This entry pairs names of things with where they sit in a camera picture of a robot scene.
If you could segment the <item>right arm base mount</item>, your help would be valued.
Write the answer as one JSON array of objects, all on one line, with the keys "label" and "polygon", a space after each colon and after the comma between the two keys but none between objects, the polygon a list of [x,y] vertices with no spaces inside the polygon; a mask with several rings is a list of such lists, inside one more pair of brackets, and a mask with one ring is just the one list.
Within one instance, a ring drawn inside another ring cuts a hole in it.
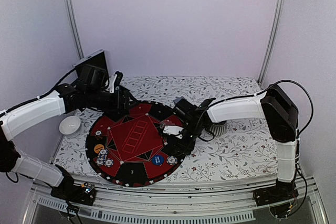
[{"label": "right arm base mount", "polygon": [[286,189],[277,186],[256,189],[253,199],[257,206],[276,204],[269,208],[270,213],[277,219],[287,218],[291,213],[299,193],[297,189]]}]

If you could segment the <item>red black chip stack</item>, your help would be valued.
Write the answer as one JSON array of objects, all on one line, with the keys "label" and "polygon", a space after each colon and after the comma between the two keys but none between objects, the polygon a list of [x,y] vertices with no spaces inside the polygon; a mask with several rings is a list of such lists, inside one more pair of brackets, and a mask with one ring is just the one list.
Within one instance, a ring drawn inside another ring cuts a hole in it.
[{"label": "red black chip stack", "polygon": [[96,131],[95,132],[95,138],[98,140],[101,140],[103,138],[102,132],[101,131]]}]

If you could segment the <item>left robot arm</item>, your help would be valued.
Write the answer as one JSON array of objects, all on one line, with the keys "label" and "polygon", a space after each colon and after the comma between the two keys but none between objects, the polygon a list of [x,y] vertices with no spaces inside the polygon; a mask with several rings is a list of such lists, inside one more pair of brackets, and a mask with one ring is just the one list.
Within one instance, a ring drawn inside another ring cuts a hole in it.
[{"label": "left robot arm", "polygon": [[112,113],[129,109],[138,101],[121,86],[122,78],[121,72],[109,76],[102,68],[84,65],[72,84],[59,80],[47,93],[2,111],[1,172],[39,180],[51,188],[54,197],[91,205],[96,195],[93,185],[75,185],[73,177],[63,167],[20,152],[13,139],[34,125],[75,110],[89,108]]}]

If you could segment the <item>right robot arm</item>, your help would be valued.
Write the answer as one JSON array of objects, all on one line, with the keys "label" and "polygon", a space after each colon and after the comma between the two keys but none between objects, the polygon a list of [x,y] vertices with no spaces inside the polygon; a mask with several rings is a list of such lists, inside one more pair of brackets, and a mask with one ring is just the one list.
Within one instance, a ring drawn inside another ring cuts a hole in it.
[{"label": "right robot arm", "polygon": [[282,201],[297,196],[299,110],[275,82],[252,94],[209,98],[195,105],[183,97],[175,100],[172,121],[161,124],[167,146],[173,149],[168,162],[183,156],[188,164],[183,180],[241,179],[275,174],[276,183],[259,189],[256,197]]}]

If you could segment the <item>single blue white chip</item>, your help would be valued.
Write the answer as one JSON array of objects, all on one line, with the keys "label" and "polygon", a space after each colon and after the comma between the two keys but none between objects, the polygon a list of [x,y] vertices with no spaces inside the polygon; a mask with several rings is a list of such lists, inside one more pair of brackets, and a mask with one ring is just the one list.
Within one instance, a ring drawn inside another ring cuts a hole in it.
[{"label": "single blue white chip", "polygon": [[114,165],[114,161],[112,159],[108,158],[108,159],[105,160],[104,165],[106,167],[112,167]]}]

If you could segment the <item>blue white chip stack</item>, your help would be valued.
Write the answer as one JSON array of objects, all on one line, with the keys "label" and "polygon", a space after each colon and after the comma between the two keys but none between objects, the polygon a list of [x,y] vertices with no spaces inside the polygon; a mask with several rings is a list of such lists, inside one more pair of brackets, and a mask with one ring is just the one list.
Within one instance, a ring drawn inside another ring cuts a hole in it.
[{"label": "blue white chip stack", "polygon": [[168,156],[166,162],[169,165],[176,165],[178,163],[178,159],[175,156]]}]

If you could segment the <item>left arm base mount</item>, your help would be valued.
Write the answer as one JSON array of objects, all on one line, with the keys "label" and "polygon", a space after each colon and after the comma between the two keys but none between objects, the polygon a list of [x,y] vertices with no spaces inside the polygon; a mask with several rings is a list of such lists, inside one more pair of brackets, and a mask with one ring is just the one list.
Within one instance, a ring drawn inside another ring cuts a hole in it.
[{"label": "left arm base mount", "polygon": [[53,187],[50,194],[55,198],[68,202],[93,206],[97,191],[95,188],[65,183],[60,184],[58,187]]}]

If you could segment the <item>spread blue chips pile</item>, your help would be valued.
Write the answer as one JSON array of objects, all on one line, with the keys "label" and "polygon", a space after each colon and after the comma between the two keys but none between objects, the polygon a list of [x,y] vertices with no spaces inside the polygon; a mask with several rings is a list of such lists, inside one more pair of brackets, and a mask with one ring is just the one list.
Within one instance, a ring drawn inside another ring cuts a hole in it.
[{"label": "spread blue chips pile", "polygon": [[108,151],[105,149],[101,149],[100,152],[98,153],[96,164],[98,166],[104,165],[106,163],[107,157],[108,157]]}]

